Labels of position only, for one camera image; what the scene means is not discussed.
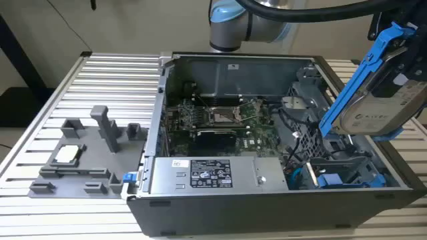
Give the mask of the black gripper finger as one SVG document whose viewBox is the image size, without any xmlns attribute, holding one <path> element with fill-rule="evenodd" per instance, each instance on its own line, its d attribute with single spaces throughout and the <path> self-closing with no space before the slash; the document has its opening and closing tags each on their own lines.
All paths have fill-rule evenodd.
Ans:
<svg viewBox="0 0 427 240">
<path fill-rule="evenodd" d="M 391 68 L 382 76 L 379 83 L 371 90 L 376 98 L 391 98 L 400 88 L 414 80 L 416 82 L 427 81 L 427 63 L 418 63 L 408 70 Z"/>
</svg>

